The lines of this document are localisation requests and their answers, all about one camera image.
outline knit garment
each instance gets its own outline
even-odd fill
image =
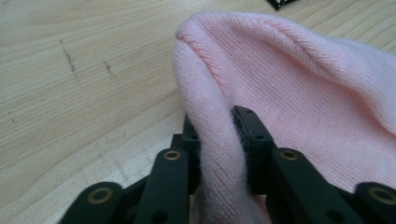
[[[331,184],[396,188],[395,55],[276,16],[201,13],[177,30],[174,67],[202,145],[195,223],[269,222],[247,191],[234,105]]]

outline black object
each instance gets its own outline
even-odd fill
[[[288,5],[292,2],[295,2],[297,0],[267,0],[271,6],[276,10],[280,10],[283,6]]]
[[[351,194],[334,187],[301,152],[277,148],[252,110],[236,106],[233,119],[246,152],[248,188],[267,195],[274,224],[396,223],[395,189],[362,183]],[[183,133],[157,155],[150,175],[127,189],[108,182],[88,187],[61,223],[189,223],[199,152],[199,136],[186,117]]]

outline pink sweater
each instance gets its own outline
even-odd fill
[[[275,16],[202,13],[178,29],[174,65],[202,141],[195,222],[268,222],[248,195],[233,105],[256,111],[279,147],[303,152],[331,184],[396,188],[395,55]]]

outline scratch mark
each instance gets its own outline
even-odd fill
[[[110,77],[111,77],[111,78],[115,77],[114,74],[113,74],[113,72],[111,71],[111,66],[110,66],[110,64],[108,64],[107,62],[104,62],[104,64],[105,64],[107,73],[110,75]]]
[[[11,118],[11,120],[12,120],[12,122],[14,122],[15,123],[15,119],[14,118],[12,118],[12,116],[11,116],[11,113],[8,111],[8,115],[9,115],[9,117]]]
[[[60,40],[59,43],[61,43],[62,45],[62,49],[64,50],[64,56],[66,56],[67,62],[69,63],[70,66],[70,71],[73,73],[73,75],[76,78],[76,82],[78,84],[81,84],[78,80],[77,74],[76,74],[76,67],[74,65],[74,58],[70,55],[70,53],[66,50],[66,48],[64,47],[64,41]]]

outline wood grain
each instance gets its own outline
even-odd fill
[[[203,10],[272,13],[396,53],[394,1],[0,2],[0,223],[56,223],[100,181],[149,173],[180,132],[176,28]]]

